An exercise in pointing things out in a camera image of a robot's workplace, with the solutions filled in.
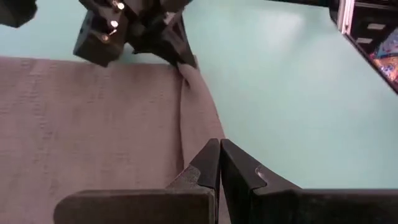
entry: gray cloth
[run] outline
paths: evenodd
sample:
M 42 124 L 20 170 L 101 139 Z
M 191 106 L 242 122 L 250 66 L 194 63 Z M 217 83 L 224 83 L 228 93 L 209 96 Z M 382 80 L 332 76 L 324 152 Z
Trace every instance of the gray cloth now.
M 223 130 L 200 72 L 0 57 L 0 223 L 85 189 L 158 189 Z

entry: metal bolt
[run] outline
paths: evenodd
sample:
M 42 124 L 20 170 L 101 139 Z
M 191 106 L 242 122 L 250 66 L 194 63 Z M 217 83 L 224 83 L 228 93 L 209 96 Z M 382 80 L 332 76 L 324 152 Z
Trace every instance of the metal bolt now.
M 165 13 L 164 22 L 165 22 L 166 24 L 169 24 L 170 21 L 173 19 L 174 16 L 175 16 L 175 13 L 173 13 L 173 12 L 166 12 L 166 13 Z
M 113 5 L 114 7 L 117 7 L 117 8 L 120 9 L 120 10 L 123 10 L 123 9 L 124 9 L 124 4 L 121 3 L 121 2 L 118 2 L 118 1 L 116 1 L 116 0 L 113 0 L 113 1 L 112 1 L 112 5 Z
M 102 40 L 107 42 L 109 40 L 109 36 L 106 34 L 102 35 Z
M 118 30 L 117 29 L 112 30 L 112 32 L 109 35 L 116 33 L 116 31 L 118 31 Z
M 118 8 L 119 8 L 120 10 L 123 10 L 123 9 L 124 9 L 124 4 L 121 3 L 121 2 L 119 2 L 119 3 L 118 3 Z
M 117 28 L 118 25 L 119 25 L 119 23 L 117 21 L 111 21 L 111 26 L 113 28 Z

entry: light blue table surface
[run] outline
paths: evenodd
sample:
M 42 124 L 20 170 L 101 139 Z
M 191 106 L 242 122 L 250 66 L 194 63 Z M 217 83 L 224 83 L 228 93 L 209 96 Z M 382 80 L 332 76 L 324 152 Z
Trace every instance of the light blue table surface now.
M 38 4 L 26 26 L 0 27 L 0 55 L 79 60 L 72 49 L 84 8 L 77 0 Z M 398 96 L 337 32 L 327 9 L 194 0 L 184 15 L 236 144 L 301 187 L 398 187 Z

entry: screw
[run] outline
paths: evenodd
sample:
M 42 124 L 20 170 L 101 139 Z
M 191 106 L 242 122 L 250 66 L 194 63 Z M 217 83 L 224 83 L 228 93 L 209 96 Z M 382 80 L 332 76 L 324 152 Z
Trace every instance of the screw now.
M 120 10 L 123 10 L 123 9 L 124 9 L 124 4 L 121 3 L 121 2 L 118 2 L 118 1 L 116 1 L 116 0 L 113 0 L 113 1 L 112 1 L 112 5 L 113 5 L 114 7 L 117 7 L 117 8 L 120 9 Z
M 113 26 L 113 28 L 117 28 L 118 25 L 119 23 L 117 21 L 111 21 L 111 26 Z
M 116 31 L 118 31 L 118 30 L 117 29 L 112 30 L 112 32 L 109 35 L 116 33 Z
M 109 40 L 109 36 L 106 34 L 102 35 L 102 40 L 107 42 Z

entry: colorful fabric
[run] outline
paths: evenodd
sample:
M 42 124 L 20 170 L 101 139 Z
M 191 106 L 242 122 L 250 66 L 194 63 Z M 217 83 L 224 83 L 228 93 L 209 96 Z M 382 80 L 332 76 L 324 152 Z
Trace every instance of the colorful fabric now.
M 398 28 L 371 55 L 385 76 L 398 86 Z

